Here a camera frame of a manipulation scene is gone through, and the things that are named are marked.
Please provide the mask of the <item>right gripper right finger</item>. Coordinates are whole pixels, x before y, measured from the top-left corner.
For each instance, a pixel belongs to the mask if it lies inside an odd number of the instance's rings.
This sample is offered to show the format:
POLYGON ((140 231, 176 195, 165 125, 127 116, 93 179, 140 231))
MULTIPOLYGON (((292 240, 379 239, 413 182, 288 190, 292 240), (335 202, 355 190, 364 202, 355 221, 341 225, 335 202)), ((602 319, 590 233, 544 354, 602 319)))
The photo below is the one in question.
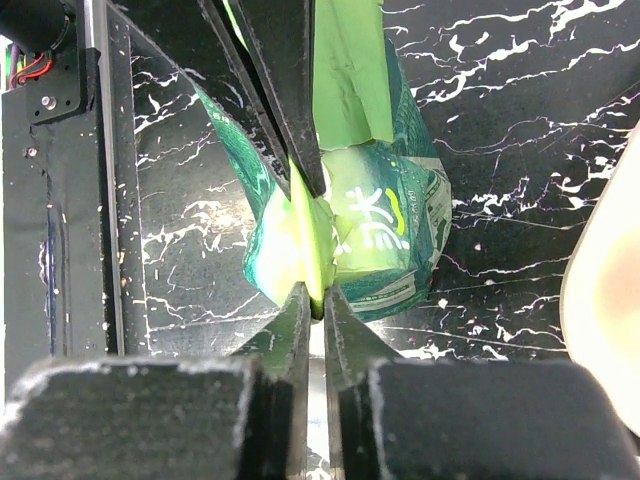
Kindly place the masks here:
POLYGON ((336 479, 635 479, 634 444, 603 388, 570 361, 399 355, 338 287, 324 302, 336 479))

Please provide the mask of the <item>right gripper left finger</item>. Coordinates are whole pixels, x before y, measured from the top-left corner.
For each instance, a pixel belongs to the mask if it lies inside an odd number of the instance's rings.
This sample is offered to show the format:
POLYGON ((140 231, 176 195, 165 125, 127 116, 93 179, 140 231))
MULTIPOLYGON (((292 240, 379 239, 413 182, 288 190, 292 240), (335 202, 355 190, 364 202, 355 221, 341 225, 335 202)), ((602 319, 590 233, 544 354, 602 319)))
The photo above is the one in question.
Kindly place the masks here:
POLYGON ((302 479, 311 301, 225 357, 34 364, 1 419, 5 479, 302 479))

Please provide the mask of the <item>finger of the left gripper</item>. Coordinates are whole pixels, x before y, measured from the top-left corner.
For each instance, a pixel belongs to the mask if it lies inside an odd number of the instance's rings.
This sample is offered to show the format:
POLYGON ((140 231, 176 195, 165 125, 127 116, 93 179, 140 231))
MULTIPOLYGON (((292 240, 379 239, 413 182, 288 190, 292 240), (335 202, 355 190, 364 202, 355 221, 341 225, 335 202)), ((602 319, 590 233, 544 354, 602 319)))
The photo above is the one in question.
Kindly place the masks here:
POLYGON ((261 162, 285 195, 290 194, 285 147, 268 109, 253 64, 221 1, 199 1, 200 54, 206 73, 205 91, 239 126, 261 162))
POLYGON ((314 3, 231 1, 286 157, 309 193, 325 193, 312 115, 314 3))

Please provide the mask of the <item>green litter bag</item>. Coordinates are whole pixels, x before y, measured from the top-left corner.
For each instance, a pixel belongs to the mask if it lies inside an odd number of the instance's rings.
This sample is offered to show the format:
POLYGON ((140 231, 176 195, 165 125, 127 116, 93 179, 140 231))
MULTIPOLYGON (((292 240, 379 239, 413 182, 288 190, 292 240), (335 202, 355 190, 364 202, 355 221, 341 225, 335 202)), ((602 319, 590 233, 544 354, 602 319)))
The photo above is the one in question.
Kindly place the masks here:
POLYGON ((377 1, 315 6, 313 118, 325 193, 288 199, 209 98, 203 105, 256 226, 246 279, 283 304, 296 282, 314 302, 339 284, 373 321, 421 302, 447 241, 451 185, 411 94, 377 1))

